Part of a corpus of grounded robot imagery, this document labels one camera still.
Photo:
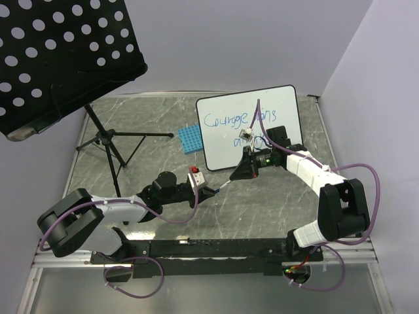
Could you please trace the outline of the white marker pen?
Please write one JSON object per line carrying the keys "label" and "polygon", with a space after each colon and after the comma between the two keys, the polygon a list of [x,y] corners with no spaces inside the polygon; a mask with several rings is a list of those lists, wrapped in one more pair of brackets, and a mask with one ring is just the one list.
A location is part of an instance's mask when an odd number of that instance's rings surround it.
{"label": "white marker pen", "polygon": [[228,186],[232,181],[228,180],[226,183],[222,184],[219,189],[223,189],[224,187]]}

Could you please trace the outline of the white whiteboard black frame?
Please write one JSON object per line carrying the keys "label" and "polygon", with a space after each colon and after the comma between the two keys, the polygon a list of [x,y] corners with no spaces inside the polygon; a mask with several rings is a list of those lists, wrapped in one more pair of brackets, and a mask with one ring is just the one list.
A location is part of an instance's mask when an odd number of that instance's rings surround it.
{"label": "white whiteboard black frame", "polygon": [[196,102],[196,112],[208,170],[237,166],[242,147],[247,145],[239,134],[248,127],[257,136],[255,146],[265,148],[259,121],[252,121],[257,101],[265,129],[285,126],[291,142],[302,143],[297,93],[292,85],[202,98]]}

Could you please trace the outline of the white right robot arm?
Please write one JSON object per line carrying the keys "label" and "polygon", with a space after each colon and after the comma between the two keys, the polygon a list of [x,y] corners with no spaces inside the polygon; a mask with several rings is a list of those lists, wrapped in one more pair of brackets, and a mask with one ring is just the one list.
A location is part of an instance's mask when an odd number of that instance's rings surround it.
{"label": "white right robot arm", "polygon": [[346,179],[319,163],[302,144],[291,143],[283,126],[270,128],[267,134],[273,142],[260,149],[254,147],[253,130],[241,130],[239,138],[247,145],[229,179],[255,179],[262,168],[282,167],[317,195],[316,219],[287,233],[285,251],[290,259],[301,260],[315,245],[356,235],[369,228],[371,221],[360,180]]}

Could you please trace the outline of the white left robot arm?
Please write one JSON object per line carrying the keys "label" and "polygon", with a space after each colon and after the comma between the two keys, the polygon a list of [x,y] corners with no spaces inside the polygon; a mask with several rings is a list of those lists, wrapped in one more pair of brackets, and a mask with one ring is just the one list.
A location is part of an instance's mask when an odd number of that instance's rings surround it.
{"label": "white left robot arm", "polygon": [[37,225],[43,234],[39,249],[52,251],[57,258],[77,250],[98,251],[121,263],[128,258],[130,248],[116,223],[144,223],[159,218],[176,224],[176,220],[163,216],[165,205],[186,202],[196,212],[199,203],[217,193],[195,167],[190,167],[183,183],[177,181],[174,173],[165,171],[139,194],[125,198],[94,196],[78,188],[38,218]]}

